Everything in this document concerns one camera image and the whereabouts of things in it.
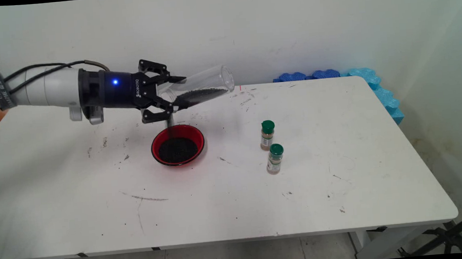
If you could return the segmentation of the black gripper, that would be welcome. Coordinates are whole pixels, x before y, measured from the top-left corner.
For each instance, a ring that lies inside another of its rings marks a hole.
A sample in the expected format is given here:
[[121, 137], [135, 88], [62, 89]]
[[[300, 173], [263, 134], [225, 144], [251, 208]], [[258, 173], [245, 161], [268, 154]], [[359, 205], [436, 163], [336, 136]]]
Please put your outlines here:
[[164, 64], [139, 60], [138, 73], [115, 71], [78, 72], [78, 94], [84, 114], [92, 108], [140, 109], [142, 123], [167, 121], [173, 113], [189, 108], [191, 102], [177, 98], [174, 102], [159, 96], [144, 96], [144, 85], [184, 83], [187, 78], [173, 76]]

